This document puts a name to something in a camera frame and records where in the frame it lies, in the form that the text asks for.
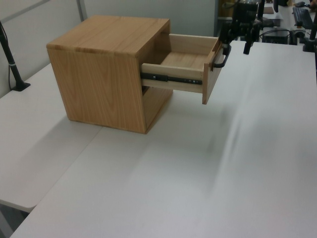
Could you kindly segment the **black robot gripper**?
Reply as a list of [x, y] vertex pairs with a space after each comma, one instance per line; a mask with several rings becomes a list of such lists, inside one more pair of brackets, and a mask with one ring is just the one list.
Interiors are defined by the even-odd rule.
[[257, 17], [261, 0], [226, 1], [222, 8], [231, 9], [232, 20], [221, 27], [219, 41], [222, 44], [222, 54], [230, 54], [230, 43], [238, 37], [244, 37], [243, 54], [248, 55], [253, 43], [257, 41], [261, 21]]

